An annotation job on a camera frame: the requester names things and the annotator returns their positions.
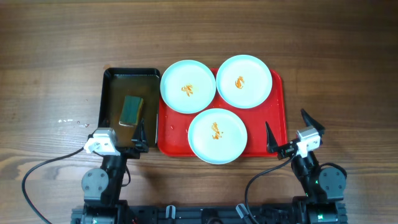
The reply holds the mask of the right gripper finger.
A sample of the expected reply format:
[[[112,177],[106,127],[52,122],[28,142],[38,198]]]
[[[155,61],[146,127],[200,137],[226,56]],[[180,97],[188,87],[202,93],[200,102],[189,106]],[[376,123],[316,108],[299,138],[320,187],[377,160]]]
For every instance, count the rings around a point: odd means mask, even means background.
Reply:
[[[325,127],[322,124],[313,119],[304,109],[301,109],[300,112],[307,127],[313,126],[319,134],[325,133]]]
[[[269,123],[266,122],[266,134],[267,134],[267,151],[268,153],[276,153],[279,150],[279,145],[272,133]]]

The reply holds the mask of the green and yellow sponge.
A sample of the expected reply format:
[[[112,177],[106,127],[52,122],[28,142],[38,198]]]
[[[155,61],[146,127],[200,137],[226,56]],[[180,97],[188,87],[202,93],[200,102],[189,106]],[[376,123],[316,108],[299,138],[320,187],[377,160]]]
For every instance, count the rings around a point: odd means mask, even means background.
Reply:
[[[144,106],[144,99],[138,96],[125,96],[119,124],[121,126],[137,126]]]

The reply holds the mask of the white plate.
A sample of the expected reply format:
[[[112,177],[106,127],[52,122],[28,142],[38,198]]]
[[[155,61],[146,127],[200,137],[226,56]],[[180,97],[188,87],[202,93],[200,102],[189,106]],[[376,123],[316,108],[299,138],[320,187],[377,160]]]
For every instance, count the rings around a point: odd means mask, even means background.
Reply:
[[[234,161],[248,143],[248,132],[241,118],[221,108],[208,109],[196,115],[187,135],[194,155],[215,165]]]
[[[229,105],[239,109],[254,108],[265,102],[271,93],[271,71],[252,55],[236,55],[218,69],[216,87]]]
[[[160,80],[160,94],[165,104],[182,114],[204,110],[216,93],[215,76],[203,63],[181,60],[173,63]]]

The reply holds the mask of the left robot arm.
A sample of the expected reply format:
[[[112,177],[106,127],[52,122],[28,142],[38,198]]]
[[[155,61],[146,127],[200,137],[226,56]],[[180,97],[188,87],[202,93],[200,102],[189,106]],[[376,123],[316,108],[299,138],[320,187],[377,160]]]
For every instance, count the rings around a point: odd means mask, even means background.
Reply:
[[[135,128],[131,141],[134,147],[116,147],[117,137],[112,128],[97,128],[89,136],[84,150],[102,156],[101,167],[89,170],[82,178],[84,192],[83,211],[73,212],[72,223],[116,224],[135,223],[136,216],[125,200],[119,196],[123,177],[127,172],[127,160],[140,158],[140,153],[148,152],[149,145],[144,131],[144,120]]]

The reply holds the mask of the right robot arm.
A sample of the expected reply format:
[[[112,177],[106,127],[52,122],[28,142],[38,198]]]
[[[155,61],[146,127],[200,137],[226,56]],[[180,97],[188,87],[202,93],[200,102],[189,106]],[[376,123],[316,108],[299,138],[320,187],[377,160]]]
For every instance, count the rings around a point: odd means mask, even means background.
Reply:
[[[305,110],[301,110],[305,128],[296,138],[278,145],[269,124],[266,124],[267,150],[278,159],[288,158],[292,171],[305,195],[294,197],[291,205],[272,208],[269,213],[279,223],[347,223],[344,199],[347,172],[332,162],[320,164],[314,150],[322,144],[325,128]]]

